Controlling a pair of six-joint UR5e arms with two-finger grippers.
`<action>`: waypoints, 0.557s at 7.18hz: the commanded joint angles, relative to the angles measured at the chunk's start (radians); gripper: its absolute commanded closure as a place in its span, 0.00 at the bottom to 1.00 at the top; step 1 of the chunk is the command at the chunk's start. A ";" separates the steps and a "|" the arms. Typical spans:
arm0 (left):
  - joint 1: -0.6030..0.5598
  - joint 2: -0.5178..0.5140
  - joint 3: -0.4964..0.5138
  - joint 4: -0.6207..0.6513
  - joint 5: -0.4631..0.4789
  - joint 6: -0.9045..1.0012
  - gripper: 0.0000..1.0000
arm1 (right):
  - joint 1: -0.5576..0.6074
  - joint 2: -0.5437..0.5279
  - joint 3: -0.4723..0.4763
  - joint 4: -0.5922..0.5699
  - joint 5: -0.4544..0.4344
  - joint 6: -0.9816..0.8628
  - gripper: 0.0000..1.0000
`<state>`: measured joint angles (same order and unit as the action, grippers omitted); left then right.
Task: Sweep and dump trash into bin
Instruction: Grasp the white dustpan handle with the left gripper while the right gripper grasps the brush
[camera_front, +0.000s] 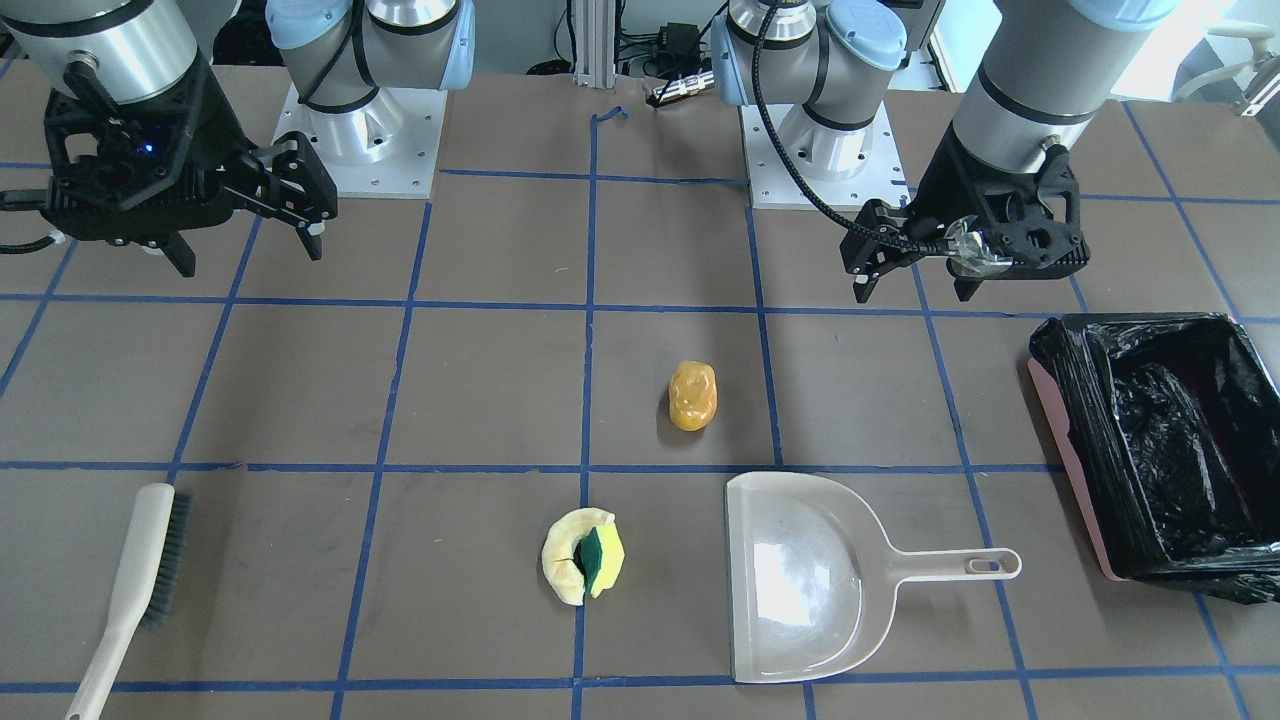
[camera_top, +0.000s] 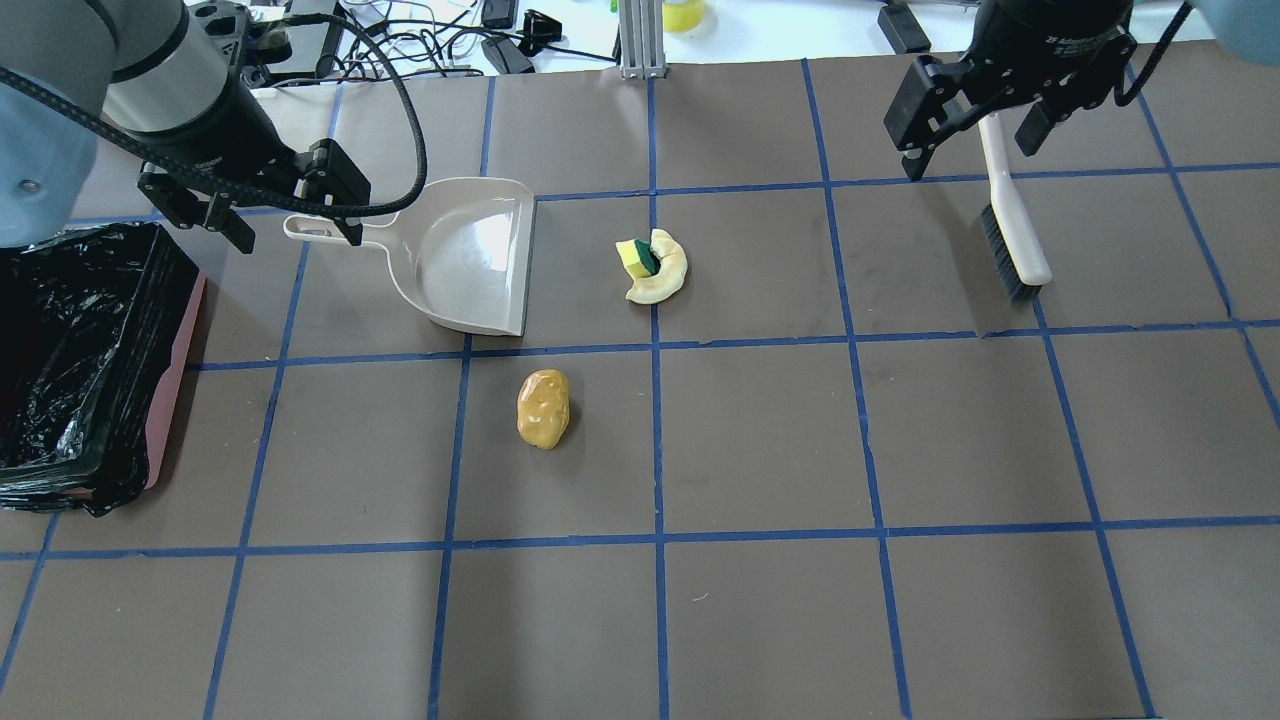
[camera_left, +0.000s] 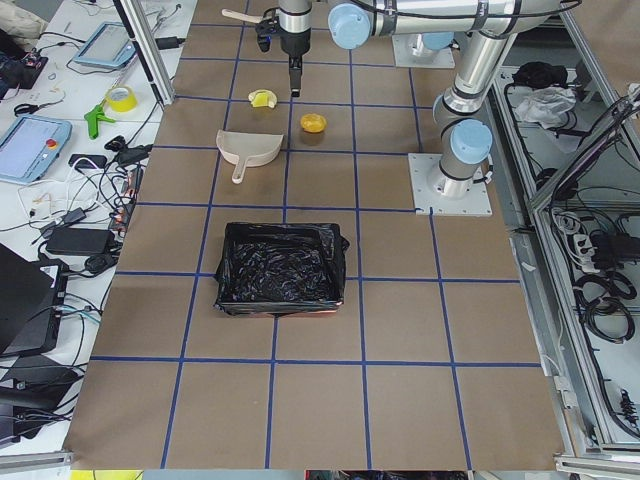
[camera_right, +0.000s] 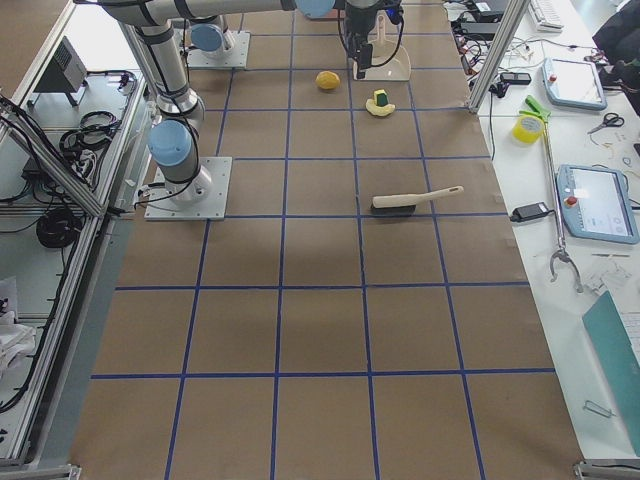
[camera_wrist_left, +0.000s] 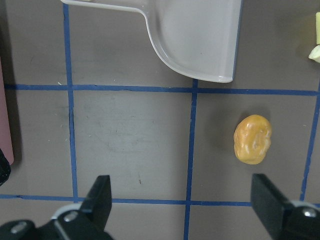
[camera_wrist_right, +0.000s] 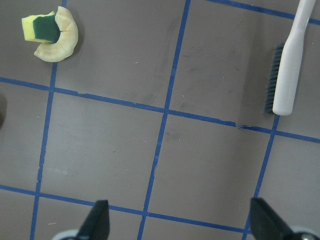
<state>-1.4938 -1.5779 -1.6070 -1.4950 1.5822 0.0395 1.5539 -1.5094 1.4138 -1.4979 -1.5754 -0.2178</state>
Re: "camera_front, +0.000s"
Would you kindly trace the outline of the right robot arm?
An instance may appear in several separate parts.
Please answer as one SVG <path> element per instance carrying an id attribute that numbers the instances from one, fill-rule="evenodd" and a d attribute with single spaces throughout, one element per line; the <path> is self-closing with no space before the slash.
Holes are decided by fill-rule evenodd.
<path id="1" fill-rule="evenodd" d="M 303 128 L 253 142 L 178 1 L 5 1 L 3 27 L 46 73 L 51 176 L 3 192 L 50 231 L 3 252 L 68 240 L 161 254 L 196 272 L 184 231 L 238 211 L 280 222 L 312 260 L 339 214 L 338 167 L 417 151 L 396 91 L 465 88 L 476 38 L 471 1 L 269 1 Z"/>

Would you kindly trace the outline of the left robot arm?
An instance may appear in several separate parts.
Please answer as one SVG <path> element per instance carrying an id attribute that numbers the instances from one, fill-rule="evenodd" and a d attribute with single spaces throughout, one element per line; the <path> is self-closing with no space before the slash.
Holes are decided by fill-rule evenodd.
<path id="1" fill-rule="evenodd" d="M 852 219 L 813 188 L 861 168 L 877 111 L 908 50 L 878 1 L 728 1 L 709 23 L 716 87 L 755 108 L 803 197 L 845 229 L 855 300 L 927 258 L 959 300 L 986 282 L 1056 281 L 1091 251 L 1071 149 L 1172 1 L 1001 1 L 1001 22 L 914 199 L 868 199 Z"/>

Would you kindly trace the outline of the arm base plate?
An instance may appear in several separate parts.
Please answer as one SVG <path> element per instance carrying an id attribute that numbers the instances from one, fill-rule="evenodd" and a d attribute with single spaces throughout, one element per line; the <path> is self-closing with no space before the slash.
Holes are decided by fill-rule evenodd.
<path id="1" fill-rule="evenodd" d="M 449 96 L 380 88 L 367 105 L 330 114 L 298 102 L 291 86 L 275 135 L 306 135 L 343 199 L 429 199 Z"/>
<path id="2" fill-rule="evenodd" d="M 769 105 L 780 141 L 797 173 L 832 209 L 855 213 L 872 199 L 892 206 L 910 201 L 908 181 L 884 105 L 869 126 L 837 131 L 817 124 L 799 105 Z M 751 205 L 756 209 L 805 210 L 804 197 L 785 169 L 756 108 L 740 109 L 742 150 Z"/>

